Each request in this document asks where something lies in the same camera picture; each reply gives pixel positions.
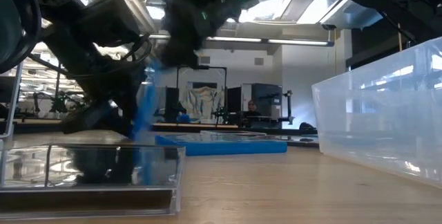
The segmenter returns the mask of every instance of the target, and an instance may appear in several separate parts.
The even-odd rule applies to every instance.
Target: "black cable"
[[[46,62],[44,60],[42,60],[41,58],[39,58],[37,55],[34,54],[29,54],[29,58],[31,58],[33,61],[38,62],[44,66],[47,66],[48,68],[53,69],[56,72],[60,72],[62,75],[65,75],[68,79],[74,79],[74,80],[87,80],[87,79],[92,79],[95,77],[101,77],[101,76],[105,76],[105,75],[110,75],[112,73],[116,73],[119,71],[124,71],[127,69],[132,69],[133,67],[137,66],[139,63],[143,62],[151,53],[152,50],[152,45],[149,44],[148,42],[148,37],[149,35],[143,35],[139,41],[137,41],[131,48],[131,50],[125,54],[125,56],[123,58],[127,59],[127,57],[132,56],[133,57],[133,63],[130,66],[126,66],[126,67],[119,67],[116,69],[113,69],[111,71],[107,71],[104,73],[97,73],[97,74],[90,74],[90,75],[73,75],[71,73],[69,73],[68,71],[64,70],[64,69],[60,69],[58,66],[54,66],[49,62]],[[149,46],[148,48],[146,48],[146,50],[144,50],[143,54],[140,56],[140,58],[135,59],[135,51],[140,49],[143,43],[148,43]]]
[[[408,40],[413,41],[414,43],[417,43],[417,41],[415,40],[415,38],[411,37],[410,34],[406,33],[402,28],[399,28],[399,26],[397,26],[397,23],[395,23],[390,17],[387,16],[387,14],[385,14],[384,12],[378,11],[379,14],[381,14],[381,16],[383,18],[385,18],[392,26],[393,28],[395,28],[396,30],[398,30],[402,35],[404,35],[405,37],[407,37]]]

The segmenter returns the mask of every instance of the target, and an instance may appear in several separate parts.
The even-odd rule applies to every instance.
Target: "clear plastic box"
[[[442,187],[442,39],[312,86],[320,150]]]
[[[0,220],[176,214],[184,156],[135,144],[3,150]]]

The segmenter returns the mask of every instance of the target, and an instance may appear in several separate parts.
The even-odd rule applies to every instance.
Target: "white wall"
[[[273,55],[272,77],[273,84],[282,85],[282,46]]]
[[[243,83],[273,84],[273,56],[261,50],[201,50],[199,56],[209,56],[210,66],[227,67],[227,87],[241,86]],[[264,58],[264,66],[255,66],[255,58]],[[180,88],[190,82],[224,83],[222,71],[191,71],[180,70]],[[176,70],[167,71],[160,78],[160,86],[175,87]]]
[[[276,53],[282,60],[282,89],[293,92],[291,112],[295,120],[291,126],[284,123],[283,128],[298,129],[301,122],[316,126],[311,86],[345,72],[352,43],[350,30],[343,32],[335,47],[283,46],[282,52]],[[282,103],[282,115],[287,116],[287,101]]]

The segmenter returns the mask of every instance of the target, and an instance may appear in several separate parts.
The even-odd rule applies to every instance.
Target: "blue foam block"
[[[156,144],[186,147],[186,156],[284,153],[287,143],[235,135],[186,134],[156,136]]]

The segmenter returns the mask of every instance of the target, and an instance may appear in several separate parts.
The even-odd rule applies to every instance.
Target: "wooden tabletop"
[[[177,216],[13,223],[440,224],[442,220],[442,190],[317,150],[289,147],[286,154],[188,157],[185,163],[182,211]]]

